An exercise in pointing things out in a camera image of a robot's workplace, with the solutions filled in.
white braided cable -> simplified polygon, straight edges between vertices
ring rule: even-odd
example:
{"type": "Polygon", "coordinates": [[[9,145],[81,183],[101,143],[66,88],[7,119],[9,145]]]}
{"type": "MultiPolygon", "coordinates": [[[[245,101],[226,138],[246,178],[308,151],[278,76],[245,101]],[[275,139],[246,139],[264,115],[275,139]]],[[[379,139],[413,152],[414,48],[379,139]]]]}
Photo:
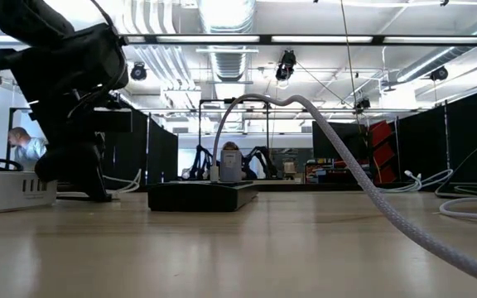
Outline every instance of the white braided cable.
{"type": "MultiPolygon", "coordinates": [[[[368,197],[373,201],[377,209],[384,214],[386,219],[388,219],[389,222],[395,228],[401,231],[413,242],[425,248],[427,251],[433,253],[443,261],[448,262],[452,266],[477,279],[477,261],[462,252],[458,252],[454,248],[449,247],[441,241],[434,239],[430,234],[424,232],[423,230],[415,226],[413,223],[410,223],[402,215],[400,215],[400,213],[395,210],[395,208],[392,207],[389,202],[385,200],[380,191],[374,186],[373,182],[365,175],[364,170],[362,170],[362,167],[354,159],[353,155],[350,153],[349,149],[347,149],[345,144],[341,141],[340,137],[338,137],[334,129],[323,118],[320,111],[318,111],[318,109],[314,106],[314,104],[312,104],[311,101],[305,99],[300,95],[291,96],[286,100],[277,100],[262,96],[260,94],[245,94],[238,99],[235,99],[231,103],[231,105],[229,105],[228,110],[225,112],[224,116],[222,117],[222,121],[220,122],[219,130],[216,133],[216,138],[214,139],[213,156],[217,156],[216,153],[219,145],[220,133],[224,128],[225,119],[228,117],[231,110],[238,103],[242,102],[245,99],[262,99],[267,103],[273,103],[277,106],[287,106],[290,103],[294,102],[302,104],[303,107],[305,107],[306,110],[317,121],[317,123],[321,127],[321,130],[329,138],[330,142],[333,144],[338,154],[340,154],[340,156],[344,159],[354,178],[358,181],[358,183],[366,192],[368,197]]],[[[218,181],[218,176],[213,175],[214,173],[218,173],[218,167],[216,166],[216,164],[213,164],[211,168],[211,180],[218,181]]]]}

metal pipe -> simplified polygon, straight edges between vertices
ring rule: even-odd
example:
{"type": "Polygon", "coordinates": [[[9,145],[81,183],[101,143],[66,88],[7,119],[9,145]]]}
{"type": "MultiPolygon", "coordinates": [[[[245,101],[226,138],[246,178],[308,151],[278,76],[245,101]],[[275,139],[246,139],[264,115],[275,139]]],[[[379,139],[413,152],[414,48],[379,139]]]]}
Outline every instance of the metal pipe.
{"type": "MultiPolygon", "coordinates": [[[[477,22],[469,30],[465,32],[466,35],[477,36],[477,22]]],[[[395,80],[389,80],[388,84],[403,84],[413,81],[421,76],[438,69],[446,63],[456,59],[472,51],[476,46],[451,46],[443,50],[438,48],[428,55],[425,55],[420,60],[409,65],[405,69],[399,71],[395,75],[395,80]]]]}
{"type": "MultiPolygon", "coordinates": [[[[136,13],[136,19],[139,20],[139,27],[137,28],[140,31],[145,31],[145,34],[151,33],[148,28],[156,33],[162,34],[161,26],[159,23],[159,11],[157,10],[157,3],[156,1],[150,2],[148,5],[148,17],[145,17],[144,14],[144,1],[141,0],[133,0],[138,1],[136,5],[136,9],[134,9],[136,13]]],[[[177,73],[174,73],[171,68],[171,59],[165,53],[162,47],[160,46],[150,46],[151,52],[157,58],[157,63],[164,69],[165,76],[172,82],[174,89],[180,89],[180,83],[176,80],[179,76],[177,73]]]]}
{"type": "MultiPolygon", "coordinates": [[[[163,1],[163,27],[165,27],[165,32],[167,34],[176,34],[174,24],[172,23],[172,0],[163,1]]],[[[195,90],[196,84],[190,76],[189,66],[187,64],[185,55],[183,55],[181,47],[172,46],[171,50],[174,55],[174,58],[176,59],[176,67],[181,72],[183,78],[186,81],[187,86],[185,86],[185,89],[195,90]]]]}
{"type": "MultiPolygon", "coordinates": [[[[137,20],[134,19],[133,17],[133,0],[125,0],[124,2],[124,12],[123,12],[123,25],[125,29],[128,31],[130,34],[138,34],[141,33],[140,30],[137,29],[137,22],[140,22],[141,20],[138,18],[137,20]]],[[[152,53],[149,52],[149,47],[148,46],[134,46],[133,47],[136,54],[139,56],[139,59],[141,59],[143,62],[145,62],[147,65],[150,65],[152,67],[152,72],[156,75],[156,77],[163,82],[166,87],[172,88],[172,82],[168,80],[164,74],[163,68],[157,63],[156,58],[152,53]]]]}

monitor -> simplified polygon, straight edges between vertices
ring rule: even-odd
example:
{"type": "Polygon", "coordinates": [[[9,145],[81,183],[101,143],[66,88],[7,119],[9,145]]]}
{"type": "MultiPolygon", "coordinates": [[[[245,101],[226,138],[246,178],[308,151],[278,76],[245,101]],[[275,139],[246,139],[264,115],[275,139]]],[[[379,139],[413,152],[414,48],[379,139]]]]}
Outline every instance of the monitor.
{"type": "MultiPolygon", "coordinates": [[[[353,123],[329,123],[349,151],[356,159],[369,159],[369,149],[366,146],[364,125],[353,123]]],[[[314,147],[314,158],[340,159],[340,155],[335,150],[329,138],[323,133],[316,121],[312,123],[312,144],[314,147]]]]}

desk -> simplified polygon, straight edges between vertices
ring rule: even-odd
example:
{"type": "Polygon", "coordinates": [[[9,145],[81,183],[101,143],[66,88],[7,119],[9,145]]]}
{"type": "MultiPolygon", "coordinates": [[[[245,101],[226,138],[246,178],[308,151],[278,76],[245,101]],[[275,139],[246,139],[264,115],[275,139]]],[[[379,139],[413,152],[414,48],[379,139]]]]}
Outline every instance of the desk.
{"type": "MultiPolygon", "coordinates": [[[[477,258],[477,223],[389,196],[477,258]]],[[[260,193],[235,213],[153,213],[146,194],[0,214],[0,297],[477,297],[360,192],[260,193]]]]}

white cable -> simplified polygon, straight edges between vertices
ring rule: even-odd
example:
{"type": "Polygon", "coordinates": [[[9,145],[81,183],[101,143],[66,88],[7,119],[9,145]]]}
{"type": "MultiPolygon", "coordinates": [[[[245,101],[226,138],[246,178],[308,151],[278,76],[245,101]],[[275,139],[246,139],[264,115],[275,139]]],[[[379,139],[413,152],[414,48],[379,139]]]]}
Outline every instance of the white cable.
{"type": "Polygon", "coordinates": [[[419,191],[423,187],[434,185],[435,183],[442,182],[443,180],[448,180],[448,178],[450,178],[452,174],[454,174],[454,171],[444,170],[442,172],[439,172],[433,176],[426,178],[425,180],[421,180],[421,174],[417,175],[417,177],[413,176],[413,174],[410,171],[405,171],[404,174],[412,178],[415,182],[413,184],[406,185],[396,189],[379,189],[379,190],[383,193],[394,193],[394,194],[402,193],[402,192],[419,191]],[[437,180],[434,180],[436,177],[439,177],[440,175],[444,175],[444,176],[442,176],[441,178],[437,180]]]}
{"type": "Polygon", "coordinates": [[[457,212],[457,211],[450,211],[447,207],[450,207],[455,204],[462,204],[462,203],[471,203],[477,202],[477,198],[463,198],[463,199],[453,199],[439,207],[439,212],[446,216],[451,216],[454,218],[459,219],[477,219],[477,214],[469,213],[469,212],[457,212]]]}
{"type": "MultiPolygon", "coordinates": [[[[397,210],[395,210],[389,202],[385,200],[380,191],[375,187],[373,182],[367,177],[360,164],[354,159],[353,155],[347,149],[340,137],[336,134],[334,129],[329,125],[325,118],[321,115],[320,111],[314,106],[314,104],[300,95],[291,96],[286,100],[271,99],[261,94],[245,94],[235,99],[230,105],[228,110],[219,125],[219,130],[216,133],[213,146],[213,154],[217,156],[217,150],[219,145],[220,134],[224,128],[225,119],[228,117],[231,110],[245,99],[261,99],[267,103],[273,103],[278,106],[287,106],[291,103],[298,102],[306,108],[306,110],[317,121],[323,133],[329,138],[330,142],[344,159],[345,163],[349,167],[354,178],[358,181],[362,189],[366,192],[368,197],[373,201],[382,214],[388,219],[388,221],[404,235],[410,238],[413,242],[417,243],[421,247],[425,248],[428,252],[433,253],[445,262],[448,262],[452,266],[460,269],[461,271],[471,275],[477,279],[477,261],[472,257],[465,255],[462,252],[458,252],[452,247],[442,243],[441,241],[434,239],[430,234],[424,232],[422,229],[415,226],[405,219],[397,210]]],[[[218,167],[216,163],[211,166],[211,180],[218,181],[218,167]]]]}
{"type": "MultiPolygon", "coordinates": [[[[139,189],[140,185],[139,185],[138,181],[141,179],[141,169],[139,169],[139,171],[137,171],[137,175],[133,180],[124,180],[124,179],[119,179],[119,178],[113,178],[113,177],[109,177],[109,176],[106,176],[106,175],[104,175],[103,178],[108,179],[108,180],[112,180],[112,181],[128,183],[128,185],[126,185],[123,188],[118,189],[118,190],[106,190],[107,194],[109,194],[109,195],[127,194],[127,193],[130,193],[130,192],[133,192],[133,191],[139,189]]],[[[83,198],[88,197],[88,195],[83,193],[83,192],[75,192],[75,191],[58,192],[58,193],[56,193],[56,196],[59,196],[59,197],[83,197],[83,198]]]]}

